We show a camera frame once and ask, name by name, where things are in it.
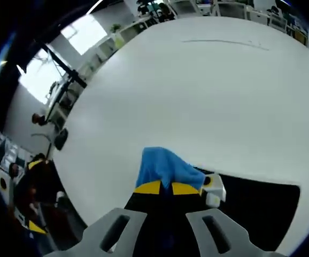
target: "black mat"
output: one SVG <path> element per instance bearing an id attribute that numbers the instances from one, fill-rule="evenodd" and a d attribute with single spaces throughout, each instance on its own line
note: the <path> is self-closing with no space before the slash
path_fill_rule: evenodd
<path id="1" fill-rule="evenodd" d="M 221 177 L 227 195 L 219 209 L 247 229 L 254 245 L 264 251 L 275 251 L 295 214 L 299 187 Z"/>

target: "blue cloth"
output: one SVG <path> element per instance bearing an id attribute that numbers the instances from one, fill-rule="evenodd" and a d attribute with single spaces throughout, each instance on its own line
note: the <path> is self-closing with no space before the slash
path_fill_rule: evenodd
<path id="1" fill-rule="evenodd" d="M 136 187 L 161 180 L 164 188 L 172 182 L 188 184 L 199 190 L 205 175 L 163 147 L 145 147 Z"/>

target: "window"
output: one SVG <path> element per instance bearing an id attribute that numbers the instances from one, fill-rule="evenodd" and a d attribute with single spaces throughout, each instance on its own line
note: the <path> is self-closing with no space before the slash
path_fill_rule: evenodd
<path id="1" fill-rule="evenodd" d="M 107 36 L 106 31 L 91 15 L 81 17 L 65 27 L 61 33 L 80 55 Z"/>
<path id="2" fill-rule="evenodd" d="M 19 71 L 21 73 L 19 83 L 44 104 L 48 101 L 47 94 L 52 83 L 61 80 L 65 74 L 65 71 L 43 49 L 28 63 L 26 73 L 21 69 Z"/>

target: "table surface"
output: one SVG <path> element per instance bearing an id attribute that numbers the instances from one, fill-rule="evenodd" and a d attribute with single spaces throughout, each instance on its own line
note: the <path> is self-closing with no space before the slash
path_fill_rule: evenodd
<path id="1" fill-rule="evenodd" d="M 152 26 L 94 75 L 66 127 L 53 157 L 88 225 L 126 204 L 143 148 L 163 146 L 204 169 L 299 185 L 277 251 L 309 232 L 309 49 L 278 30 L 226 17 Z"/>

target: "white desk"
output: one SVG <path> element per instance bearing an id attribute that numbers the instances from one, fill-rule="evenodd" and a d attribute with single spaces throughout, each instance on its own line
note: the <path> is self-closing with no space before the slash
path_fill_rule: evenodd
<path id="1" fill-rule="evenodd" d="M 143 148 L 163 146 L 201 168 L 300 185 L 278 251 L 309 232 L 309 49 L 280 31 L 226 17 L 152 26 L 94 75 L 66 127 L 54 160 L 88 225 L 126 204 Z"/>

